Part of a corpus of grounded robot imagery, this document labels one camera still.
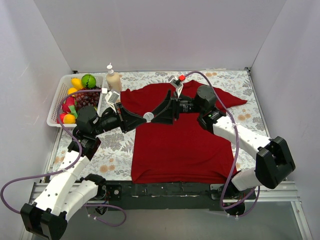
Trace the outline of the white plastic fruit basket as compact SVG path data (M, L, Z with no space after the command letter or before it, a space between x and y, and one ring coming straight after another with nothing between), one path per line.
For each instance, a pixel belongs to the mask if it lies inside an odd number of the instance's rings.
M61 128L61 125L59 123L57 123L57 119L58 119L58 109L59 109L59 114L62 113L62 109L61 107L59 107L59 104L61 103L62 99L64 97L66 97L68 94L68 90L69 88L73 87L72 85L72 79L74 78L78 78L81 80L81 78L87 73L74 73L74 74L67 74L64 75L63 77L61 77L57 90L55 92L53 101L51 103L51 107L47 116L47 124L50 127L57 127L57 128ZM95 77L96 79L96 85L100 88L104 88L105 87L105 82L106 82L106 74L104 73L88 73L91 74ZM99 96L99 102L98 105L96 107L96 111L99 114L100 110L101 110L101 106L102 106L102 101L103 101L103 95ZM66 128L75 128L76 124L65 124Z

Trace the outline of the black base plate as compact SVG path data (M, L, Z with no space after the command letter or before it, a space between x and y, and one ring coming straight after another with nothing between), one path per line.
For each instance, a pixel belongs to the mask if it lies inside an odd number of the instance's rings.
M208 209L220 211L223 184L166 182L135 184L104 181L89 204L110 204L124 210Z

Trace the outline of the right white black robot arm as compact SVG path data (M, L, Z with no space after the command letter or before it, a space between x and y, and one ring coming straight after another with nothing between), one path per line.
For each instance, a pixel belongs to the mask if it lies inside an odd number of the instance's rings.
M173 124L182 113L198 113L197 122L209 133L222 137L247 152L255 167L240 171L226 186L227 195L237 199L247 189L264 186L275 189L296 166L286 140L269 138L232 122L216 106L218 98L208 85L198 87L193 98L167 92L163 102L153 111L152 123Z

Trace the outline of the purple toy grapes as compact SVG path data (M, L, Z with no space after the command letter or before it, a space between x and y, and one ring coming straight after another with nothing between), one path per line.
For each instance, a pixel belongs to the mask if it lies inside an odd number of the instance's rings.
M97 107L100 100L100 92L84 92L75 94L75 108L81 109L86 106Z

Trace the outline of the round patterned brooch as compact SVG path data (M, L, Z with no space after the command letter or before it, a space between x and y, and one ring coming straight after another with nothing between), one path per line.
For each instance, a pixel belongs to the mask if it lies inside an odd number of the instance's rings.
M146 120L147 123L151 123L152 120L154 119L154 114L152 112L146 112L143 115L143 118Z

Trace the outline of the green toy apple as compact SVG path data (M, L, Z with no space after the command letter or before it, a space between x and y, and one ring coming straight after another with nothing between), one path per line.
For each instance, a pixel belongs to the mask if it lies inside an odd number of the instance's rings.
M81 84L86 89L93 89L96 87L96 78L92 74L85 74L81 78Z

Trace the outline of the orange toy fruit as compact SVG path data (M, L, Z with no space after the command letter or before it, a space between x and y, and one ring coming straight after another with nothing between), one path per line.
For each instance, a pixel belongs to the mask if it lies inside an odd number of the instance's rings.
M68 89L67 94L68 94L68 95L71 94L72 97L75 97L75 92L77 92L77 91L78 91L78 90L77 90L76 88L71 87L71 88Z

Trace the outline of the floral tablecloth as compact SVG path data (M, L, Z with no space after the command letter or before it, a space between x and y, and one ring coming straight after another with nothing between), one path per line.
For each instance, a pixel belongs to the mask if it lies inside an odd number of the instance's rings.
M138 90L149 84L166 83L171 75L180 76L184 71L129 71L122 72L123 90ZM256 96L253 81L248 69L209 69L204 70L211 84L238 98L247 101L242 106L231 107L237 124L260 135L269 136L269 131ZM101 145L91 163L81 172L81 176L98 174L111 181L130 181L136 132L123 134L120 129L102 134ZM55 172L63 162L70 136L62 129L58 131L47 170Z

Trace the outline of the cream lotion pump bottle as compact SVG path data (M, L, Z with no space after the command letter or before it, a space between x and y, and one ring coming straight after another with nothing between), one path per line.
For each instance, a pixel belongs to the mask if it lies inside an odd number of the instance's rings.
M107 66L107 75L106 75L106 82L109 86L110 90L115 90L118 93L122 91L122 82L121 77L118 72L115 72L110 62Z

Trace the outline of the pink toy dragon fruit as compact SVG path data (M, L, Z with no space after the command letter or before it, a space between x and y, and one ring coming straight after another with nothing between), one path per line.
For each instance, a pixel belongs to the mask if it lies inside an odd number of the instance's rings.
M62 103L61 109L63 112L70 114L76 111L75 105L76 105L75 98L70 96Z

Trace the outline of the red yellow toy peach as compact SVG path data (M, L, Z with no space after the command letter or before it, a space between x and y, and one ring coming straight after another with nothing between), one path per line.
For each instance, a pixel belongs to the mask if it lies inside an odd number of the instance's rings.
M57 118L57 123L59 123L59 121L61 121L61 123L63 124L75 124L76 123L76 117L70 113L61 113L58 118Z

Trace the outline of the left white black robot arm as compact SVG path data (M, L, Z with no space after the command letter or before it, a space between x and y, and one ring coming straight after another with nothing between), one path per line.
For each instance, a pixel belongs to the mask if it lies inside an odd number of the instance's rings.
M152 113L144 116L132 113L119 102L107 108L102 116L93 106L82 107L72 134L75 139L68 147L58 174L32 204L26 203L20 210L26 230L47 240L59 240L68 221L88 200L101 200L106 196L104 178L98 175L85 178L71 190L101 144L98 135L116 128L127 133L151 122L153 117Z

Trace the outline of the aluminium frame rail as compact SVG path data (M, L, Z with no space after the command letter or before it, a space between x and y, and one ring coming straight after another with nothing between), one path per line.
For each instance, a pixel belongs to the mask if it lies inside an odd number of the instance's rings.
M258 202L290 203L301 237L304 240L311 240L313 238L303 211L301 196L294 181L283 181L274 189L260 186L252 194L248 190L245 190L243 196L248 204Z

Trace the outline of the yellow toy mango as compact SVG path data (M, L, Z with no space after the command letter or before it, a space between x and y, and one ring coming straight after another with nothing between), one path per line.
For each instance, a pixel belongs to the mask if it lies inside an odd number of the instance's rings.
M82 81L79 78L72 78L71 79L71 84L77 90L82 90L84 88L83 85L82 85Z

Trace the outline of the red t-shirt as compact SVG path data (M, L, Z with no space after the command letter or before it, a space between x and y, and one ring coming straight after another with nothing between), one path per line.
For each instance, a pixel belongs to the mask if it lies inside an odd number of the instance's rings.
M120 101L128 111L143 116L165 99L169 89L174 91L169 83L127 89L120 93ZM227 108L247 103L220 88L214 90ZM202 129L198 115L183 113L173 125L145 123L135 129L133 183L226 182L234 161L231 143Z

